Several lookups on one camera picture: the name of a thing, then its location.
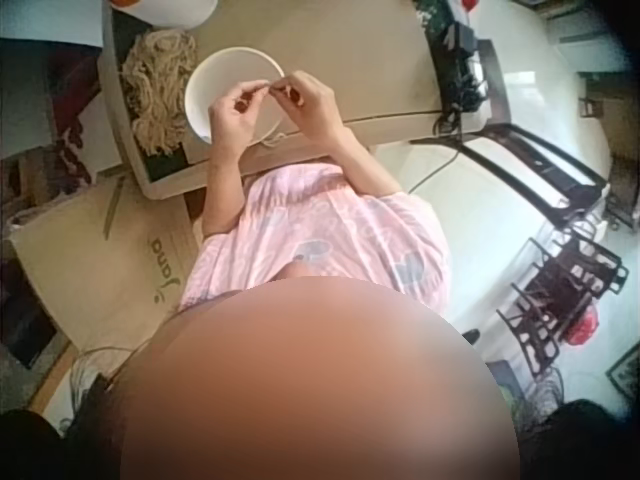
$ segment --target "pink shirt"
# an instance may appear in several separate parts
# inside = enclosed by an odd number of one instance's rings
[[[238,226],[202,245],[182,308],[269,281],[294,259],[318,275],[368,280],[443,313],[449,251],[431,206],[405,193],[359,196],[330,164],[290,165],[250,187]]]

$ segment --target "chair leg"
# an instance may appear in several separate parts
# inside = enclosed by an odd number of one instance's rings
[[[469,330],[468,332],[464,332],[462,337],[469,342],[469,344],[473,345],[480,339],[480,330],[474,328],[473,330]]]

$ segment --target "white tile floor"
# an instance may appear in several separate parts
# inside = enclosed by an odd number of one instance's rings
[[[584,85],[549,44],[545,23],[508,0],[482,0],[470,14],[476,35],[493,41],[507,86],[513,122],[548,139],[607,177],[609,148],[597,120],[578,114]],[[552,202],[558,198],[526,167],[491,142],[474,148],[500,163]],[[376,157],[409,189],[446,162],[443,147],[392,144]],[[470,160],[459,157],[416,192],[438,213],[448,237],[453,266],[447,320],[459,331],[480,328],[477,349],[486,360],[507,359],[520,381],[531,381],[519,346],[495,314],[513,298],[509,284],[529,271],[535,250],[527,239],[548,240],[551,228],[526,201]],[[583,347],[563,348],[558,361],[567,399],[589,398],[616,413],[626,404],[605,372],[640,338],[638,236],[609,232],[609,248],[624,259],[631,278],[620,296],[605,295],[598,309],[600,327]]]

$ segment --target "woman's left hand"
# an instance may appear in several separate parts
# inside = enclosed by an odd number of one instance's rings
[[[253,139],[267,80],[242,82],[209,107],[211,139],[217,159],[237,162]]]

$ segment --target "cardboard box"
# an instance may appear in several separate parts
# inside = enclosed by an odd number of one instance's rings
[[[44,308],[79,351],[137,348],[175,312],[197,255],[182,196],[130,174],[57,203],[9,237]]]

